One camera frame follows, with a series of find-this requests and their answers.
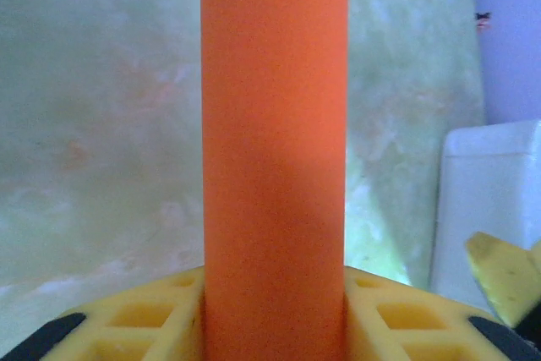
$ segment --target purple wall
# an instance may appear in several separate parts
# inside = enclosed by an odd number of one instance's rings
[[[476,0],[488,124],[541,118],[541,0]]]

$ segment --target orange foam tube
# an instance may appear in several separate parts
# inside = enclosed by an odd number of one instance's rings
[[[347,0],[201,0],[205,359],[342,360]]]

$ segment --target yellow plastic base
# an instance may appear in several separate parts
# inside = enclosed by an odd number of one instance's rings
[[[347,361],[506,361],[467,317],[494,320],[367,272],[346,268]],[[87,320],[44,361],[203,360],[204,269],[71,309]]]

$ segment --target black rubber edge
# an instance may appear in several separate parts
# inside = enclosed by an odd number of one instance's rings
[[[509,327],[480,316],[467,320],[510,361],[541,361],[541,353]]]
[[[83,313],[72,313],[51,320],[0,358],[0,361],[39,361],[85,319],[86,315]]]
[[[538,302],[533,309],[513,329],[516,333],[532,342],[538,349],[541,348],[541,302]]]

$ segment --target orange pole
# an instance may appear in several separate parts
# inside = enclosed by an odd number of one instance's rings
[[[205,359],[342,360],[347,0],[201,0]]]

